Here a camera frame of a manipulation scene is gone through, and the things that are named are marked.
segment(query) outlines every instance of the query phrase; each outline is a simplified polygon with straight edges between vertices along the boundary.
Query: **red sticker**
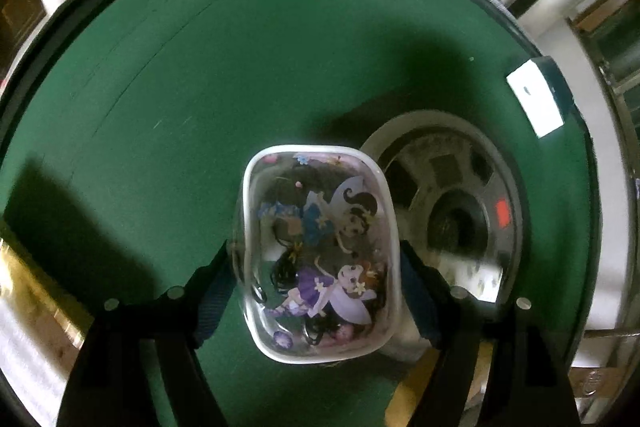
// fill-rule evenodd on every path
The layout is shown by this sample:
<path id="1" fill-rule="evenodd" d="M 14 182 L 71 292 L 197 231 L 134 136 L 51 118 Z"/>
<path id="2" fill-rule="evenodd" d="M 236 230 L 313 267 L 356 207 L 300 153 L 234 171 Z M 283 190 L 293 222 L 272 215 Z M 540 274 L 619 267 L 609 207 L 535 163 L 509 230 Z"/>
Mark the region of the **red sticker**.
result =
<path id="1" fill-rule="evenodd" d="M 495 204 L 495 213 L 498 215 L 498 226 L 500 226 L 501 229 L 507 228 L 511 222 L 511 214 L 507 200 L 504 198 L 498 200 Z"/>

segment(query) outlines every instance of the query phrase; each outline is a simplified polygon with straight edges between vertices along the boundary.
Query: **purple dress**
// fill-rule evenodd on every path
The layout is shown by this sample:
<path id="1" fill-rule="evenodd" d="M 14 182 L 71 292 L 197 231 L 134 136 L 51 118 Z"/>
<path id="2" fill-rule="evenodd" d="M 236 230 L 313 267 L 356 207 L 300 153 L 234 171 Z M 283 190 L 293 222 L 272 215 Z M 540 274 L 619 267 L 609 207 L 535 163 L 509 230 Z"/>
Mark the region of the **purple dress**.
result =
<path id="1" fill-rule="evenodd" d="M 335 279 L 333 277 L 323 275 L 313 268 L 302 268 L 298 272 L 300 298 L 302 298 L 310 308 L 313 308 L 320 298 L 320 292 L 316 289 L 319 283 L 321 283 L 324 288 L 329 288 L 334 282 Z"/>

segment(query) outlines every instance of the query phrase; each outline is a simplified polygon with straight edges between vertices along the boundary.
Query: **round container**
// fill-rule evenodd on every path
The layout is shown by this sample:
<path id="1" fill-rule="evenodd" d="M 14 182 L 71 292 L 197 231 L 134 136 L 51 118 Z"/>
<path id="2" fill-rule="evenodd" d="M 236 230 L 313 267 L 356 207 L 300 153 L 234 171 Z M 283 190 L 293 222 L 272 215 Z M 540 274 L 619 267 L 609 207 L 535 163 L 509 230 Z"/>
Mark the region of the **round container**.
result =
<path id="1" fill-rule="evenodd" d="M 347 147 L 283 145 L 244 172 L 230 243 L 256 346 L 285 363 L 366 355 L 394 334 L 399 240 L 382 170 Z"/>

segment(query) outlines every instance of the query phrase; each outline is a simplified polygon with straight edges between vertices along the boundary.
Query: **green table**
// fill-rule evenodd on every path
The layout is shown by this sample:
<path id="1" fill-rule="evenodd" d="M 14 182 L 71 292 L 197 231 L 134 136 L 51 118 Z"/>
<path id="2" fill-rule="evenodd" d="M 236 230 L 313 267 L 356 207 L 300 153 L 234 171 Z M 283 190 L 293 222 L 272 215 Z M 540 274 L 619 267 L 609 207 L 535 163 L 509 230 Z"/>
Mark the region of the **green table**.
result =
<path id="1" fill-rule="evenodd" d="M 75 2 L 88 1 L 52 32 L 81 16 Z M 577 113 L 534 135 L 505 76 L 537 51 L 489 0 L 103 0 L 90 13 L 42 66 L 0 169 L 5 219 L 90 310 L 207 264 L 263 147 L 360 146 L 389 118 L 435 108 L 516 166 L 528 212 L 516 292 L 567 346 L 590 283 L 592 152 Z M 381 355 L 280 365 L 235 303 L 198 353 L 234 426 L 382 425 L 403 369 Z"/>

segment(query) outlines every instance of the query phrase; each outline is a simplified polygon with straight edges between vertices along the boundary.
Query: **clear plastic box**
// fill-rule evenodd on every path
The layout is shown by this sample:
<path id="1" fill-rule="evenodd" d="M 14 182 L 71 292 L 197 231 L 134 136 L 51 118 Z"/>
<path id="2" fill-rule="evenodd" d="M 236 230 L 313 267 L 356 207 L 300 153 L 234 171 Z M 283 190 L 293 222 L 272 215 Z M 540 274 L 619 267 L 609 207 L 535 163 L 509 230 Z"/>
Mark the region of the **clear plastic box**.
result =
<path id="1" fill-rule="evenodd" d="M 273 360 L 351 359 L 396 330 L 396 216 L 382 170 L 358 150 L 283 145 L 255 155 L 229 250 L 246 323 Z"/>

